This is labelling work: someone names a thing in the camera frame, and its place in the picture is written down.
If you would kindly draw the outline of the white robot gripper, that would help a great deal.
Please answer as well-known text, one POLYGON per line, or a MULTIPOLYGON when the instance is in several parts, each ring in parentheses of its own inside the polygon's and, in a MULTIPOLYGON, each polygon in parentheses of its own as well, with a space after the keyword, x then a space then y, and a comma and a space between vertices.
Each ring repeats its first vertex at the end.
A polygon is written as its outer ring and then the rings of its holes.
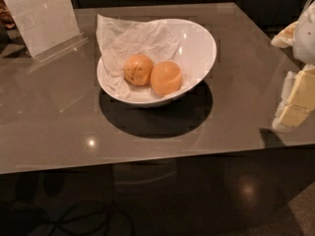
POLYGON ((288 72, 283 81, 282 101, 273 121, 273 129, 290 132, 315 110, 315 1, 271 40, 278 48, 292 47, 295 59, 307 64, 298 73, 288 72))

